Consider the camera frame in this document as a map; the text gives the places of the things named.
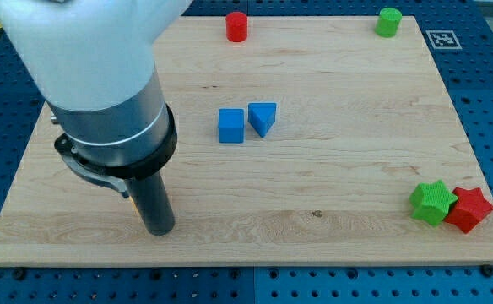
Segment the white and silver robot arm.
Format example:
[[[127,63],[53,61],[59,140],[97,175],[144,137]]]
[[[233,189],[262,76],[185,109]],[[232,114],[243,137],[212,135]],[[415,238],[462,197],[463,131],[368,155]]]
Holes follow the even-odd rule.
[[[153,44],[187,0],[0,0],[0,21],[63,135],[78,176],[125,196],[164,192],[176,145]]]

